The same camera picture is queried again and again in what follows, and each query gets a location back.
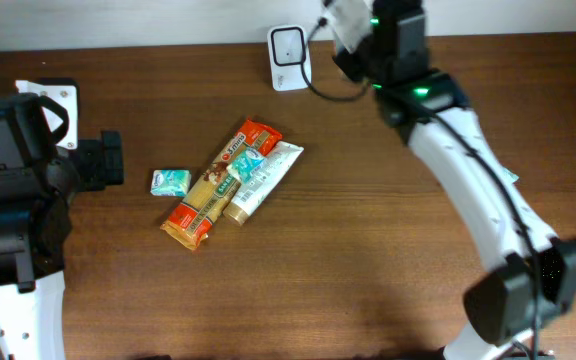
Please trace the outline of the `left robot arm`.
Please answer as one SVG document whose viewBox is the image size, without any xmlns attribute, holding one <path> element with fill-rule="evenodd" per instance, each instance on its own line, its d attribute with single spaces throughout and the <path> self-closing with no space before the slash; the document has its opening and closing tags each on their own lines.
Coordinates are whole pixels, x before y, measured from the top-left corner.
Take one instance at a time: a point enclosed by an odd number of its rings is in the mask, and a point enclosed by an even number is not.
<svg viewBox="0 0 576 360">
<path fill-rule="evenodd" d="M 77 137 L 71 78 L 0 97 L 0 359 L 62 359 L 63 245 L 75 196 L 124 182 L 121 136 Z"/>
</svg>

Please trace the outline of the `teal flushable wipes pack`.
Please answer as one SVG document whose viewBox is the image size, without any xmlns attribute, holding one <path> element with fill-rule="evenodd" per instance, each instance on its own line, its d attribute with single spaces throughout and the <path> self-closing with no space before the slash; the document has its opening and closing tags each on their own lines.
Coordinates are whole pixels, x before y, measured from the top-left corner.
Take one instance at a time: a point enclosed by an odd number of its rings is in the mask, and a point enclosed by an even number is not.
<svg viewBox="0 0 576 360">
<path fill-rule="evenodd" d="M 519 177 L 507 168 L 504 168 L 504 174 L 511 183 L 515 183 L 519 180 Z"/>
</svg>

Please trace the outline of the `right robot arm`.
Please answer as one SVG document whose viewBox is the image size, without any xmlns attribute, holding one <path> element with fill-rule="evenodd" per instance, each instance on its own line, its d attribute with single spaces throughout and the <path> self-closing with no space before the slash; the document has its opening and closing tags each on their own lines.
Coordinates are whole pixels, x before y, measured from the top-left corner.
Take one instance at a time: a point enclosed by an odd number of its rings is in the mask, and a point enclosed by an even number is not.
<svg viewBox="0 0 576 360">
<path fill-rule="evenodd" d="M 418 1 L 328 1 L 335 64 L 369 85 L 386 124 L 433 173 L 485 273 L 464 294 L 468 318 L 443 359 L 537 359 L 539 333 L 576 298 L 576 238 L 527 204 L 488 145 L 457 81 L 434 68 Z"/>
</svg>

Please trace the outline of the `white label packet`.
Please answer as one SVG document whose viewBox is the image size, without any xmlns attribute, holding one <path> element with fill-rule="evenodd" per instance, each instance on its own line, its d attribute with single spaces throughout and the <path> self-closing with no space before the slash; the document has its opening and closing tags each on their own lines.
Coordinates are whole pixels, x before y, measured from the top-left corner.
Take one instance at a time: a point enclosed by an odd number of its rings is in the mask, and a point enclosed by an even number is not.
<svg viewBox="0 0 576 360">
<path fill-rule="evenodd" d="M 242 184 L 237 180 L 240 187 L 223 210 L 223 215 L 242 226 L 284 178 L 303 151 L 303 147 L 279 141 L 264 155 L 265 162 L 253 172 L 249 182 Z"/>
</svg>

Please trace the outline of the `orange spaghetti packet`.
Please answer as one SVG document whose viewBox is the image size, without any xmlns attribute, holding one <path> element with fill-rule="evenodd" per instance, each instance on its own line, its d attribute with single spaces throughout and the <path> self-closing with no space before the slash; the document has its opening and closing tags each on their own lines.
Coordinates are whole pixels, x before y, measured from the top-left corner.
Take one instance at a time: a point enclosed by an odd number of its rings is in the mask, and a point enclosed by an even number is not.
<svg viewBox="0 0 576 360">
<path fill-rule="evenodd" d="M 267 155 L 282 138 L 278 130 L 247 118 L 160 229 L 186 248 L 196 250 L 241 185 L 227 167 L 248 148 Z"/>
</svg>

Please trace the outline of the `small teal tissue pack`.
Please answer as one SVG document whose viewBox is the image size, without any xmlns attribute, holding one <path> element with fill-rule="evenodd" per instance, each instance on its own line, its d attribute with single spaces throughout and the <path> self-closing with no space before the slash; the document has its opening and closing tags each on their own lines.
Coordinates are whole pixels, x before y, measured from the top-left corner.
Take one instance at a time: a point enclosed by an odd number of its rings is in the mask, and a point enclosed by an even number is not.
<svg viewBox="0 0 576 360">
<path fill-rule="evenodd" d="M 255 148 L 249 147 L 243 150 L 231 164 L 227 166 L 228 173 L 245 184 L 252 178 L 253 172 L 266 160 L 266 157 Z"/>
</svg>

